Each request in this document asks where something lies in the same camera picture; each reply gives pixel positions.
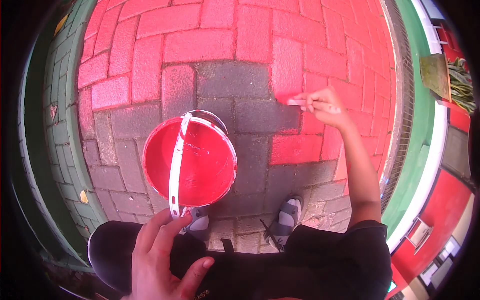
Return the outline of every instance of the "paint bucket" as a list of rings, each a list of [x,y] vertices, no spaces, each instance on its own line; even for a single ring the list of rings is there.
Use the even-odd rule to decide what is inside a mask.
[[[194,110],[161,123],[150,133],[142,166],[148,183],[169,199],[172,215],[177,216],[178,205],[205,206],[225,196],[237,175],[237,155],[222,120],[211,112]]]

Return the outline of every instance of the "white sock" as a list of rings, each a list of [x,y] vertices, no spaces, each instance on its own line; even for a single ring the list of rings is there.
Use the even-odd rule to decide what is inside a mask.
[[[204,230],[208,228],[208,216],[201,217],[190,225],[190,230]]]
[[[290,199],[288,201],[288,204],[290,205],[295,205],[297,207],[297,220],[300,220],[300,216],[301,216],[301,203],[299,200],[295,200],[295,199]],[[281,225],[285,225],[285,226],[290,226],[290,227],[294,227],[295,226],[295,220],[293,219],[293,217],[289,214],[286,214],[282,211],[280,211],[280,214],[278,215],[278,223],[281,224]],[[278,244],[280,245],[280,250],[283,250],[283,246],[286,245],[287,243],[287,240],[289,238],[289,236],[286,236],[286,237],[279,237],[279,236],[274,236],[276,241],[278,242]]]

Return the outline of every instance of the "bucket handle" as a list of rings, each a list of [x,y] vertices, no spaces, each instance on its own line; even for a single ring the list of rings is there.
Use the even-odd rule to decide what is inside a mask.
[[[172,166],[170,168],[170,182],[168,185],[168,202],[170,204],[170,213],[173,219],[180,217],[179,207],[179,184],[180,184],[180,167],[183,157],[183,148],[185,144],[185,137],[187,135],[188,125],[192,120],[192,114],[187,113],[183,116],[180,125],[179,134],[177,135],[177,142],[173,149]]]

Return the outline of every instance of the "hand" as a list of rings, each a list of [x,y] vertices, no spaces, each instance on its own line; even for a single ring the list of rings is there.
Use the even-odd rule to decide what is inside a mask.
[[[305,106],[302,110],[311,112],[326,125],[340,130],[352,124],[347,109],[331,86],[314,93],[299,94],[294,99],[305,100]]]
[[[132,294],[129,300],[190,300],[215,262],[204,257],[193,263],[183,280],[170,272],[173,238],[192,222],[190,214],[172,221],[164,209],[143,225],[132,254]]]

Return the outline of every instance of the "fingernail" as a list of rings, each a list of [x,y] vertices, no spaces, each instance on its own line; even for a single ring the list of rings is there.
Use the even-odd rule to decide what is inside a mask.
[[[205,269],[208,269],[213,265],[214,262],[215,261],[213,259],[207,259],[206,261],[204,261],[203,267]]]

